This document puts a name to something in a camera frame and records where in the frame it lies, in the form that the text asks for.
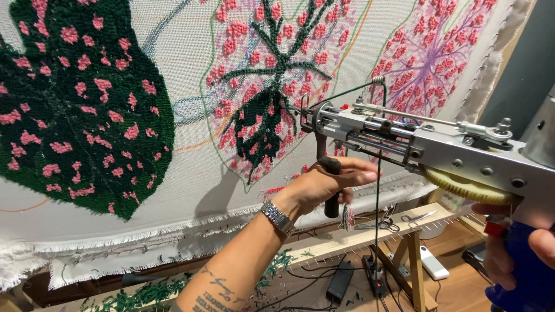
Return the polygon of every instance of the dark wall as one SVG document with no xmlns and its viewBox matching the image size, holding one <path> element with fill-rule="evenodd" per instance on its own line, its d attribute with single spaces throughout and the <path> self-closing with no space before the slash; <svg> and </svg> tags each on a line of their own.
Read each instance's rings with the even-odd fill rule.
<svg viewBox="0 0 555 312">
<path fill-rule="evenodd" d="M 537 0 L 478 123 L 492 127 L 509 117 L 519 139 L 554 83 L 555 0 Z"/>
</svg>

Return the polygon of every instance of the hand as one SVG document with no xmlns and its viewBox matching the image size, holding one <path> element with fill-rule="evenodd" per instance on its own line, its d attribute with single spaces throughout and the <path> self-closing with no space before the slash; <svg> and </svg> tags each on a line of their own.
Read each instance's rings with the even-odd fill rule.
<svg viewBox="0 0 555 312">
<path fill-rule="evenodd" d="M 510 206 L 497 206 L 475 204 L 472 210 L 478 214 L 497 214 L 508 217 L 511 213 Z M 509 227 L 509 222 L 499 222 Z M 535 230 L 528 238 L 528 244 L 536 255 L 549 267 L 555 270 L 555 236 L 547 230 Z M 512 275 L 514 262 L 507 254 L 502 238 L 488 235 L 486 240 L 486 258 L 484 268 L 492 282 L 500 284 L 506 290 L 516 287 Z"/>
<path fill-rule="evenodd" d="M 317 205 L 341 191 L 338 202 L 350 204 L 352 190 L 377 179 L 377 166 L 354 157 L 333 157 L 341 162 L 339 175 L 327 173 L 319 163 L 313 164 L 287 187 L 279 191 L 272 203 L 292 222 L 301 215 L 312 212 Z"/>
</svg>

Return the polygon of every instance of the blue handle grip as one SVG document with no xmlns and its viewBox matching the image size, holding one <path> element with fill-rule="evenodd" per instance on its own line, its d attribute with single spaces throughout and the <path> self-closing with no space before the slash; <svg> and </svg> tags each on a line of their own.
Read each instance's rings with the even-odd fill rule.
<svg viewBox="0 0 555 312">
<path fill-rule="evenodd" d="M 528 244 L 535 228 L 513 222 L 505 248 L 514 260 L 516 288 L 504 290 L 496 284 L 486 288 L 486 297 L 506 312 L 548 312 L 555 308 L 555 270 L 541 261 Z"/>
</svg>

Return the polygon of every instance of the black handle grip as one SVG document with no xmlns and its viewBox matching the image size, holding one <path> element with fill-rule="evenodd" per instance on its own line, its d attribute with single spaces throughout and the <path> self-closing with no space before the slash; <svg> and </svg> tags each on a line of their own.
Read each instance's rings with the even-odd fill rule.
<svg viewBox="0 0 555 312">
<path fill-rule="evenodd" d="M 318 157 L 320 165 L 330 174 L 338 175 L 341 172 L 341 163 L 335 158 L 326 155 Z M 330 199 L 326 200 L 324 206 L 324 214 L 328 218 L 335 219 L 339 217 L 339 192 L 335 193 Z"/>
</svg>

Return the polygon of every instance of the scissors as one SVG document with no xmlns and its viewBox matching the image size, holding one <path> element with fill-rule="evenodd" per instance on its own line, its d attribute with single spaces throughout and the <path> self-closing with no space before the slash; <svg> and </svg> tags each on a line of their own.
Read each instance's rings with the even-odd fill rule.
<svg viewBox="0 0 555 312">
<path fill-rule="evenodd" d="M 408 227 L 411 229 L 417 229 L 419 227 L 418 223 L 416 223 L 417 221 L 420 221 L 424 218 L 428 218 L 429 216 L 431 216 L 432 214 L 436 213 L 437 210 L 434 210 L 432 212 L 428 212 L 426 214 L 423 215 L 419 215 L 417 217 L 411 218 L 408 215 L 404 214 L 401 216 L 401 220 L 403 222 L 408 222 Z"/>
</svg>

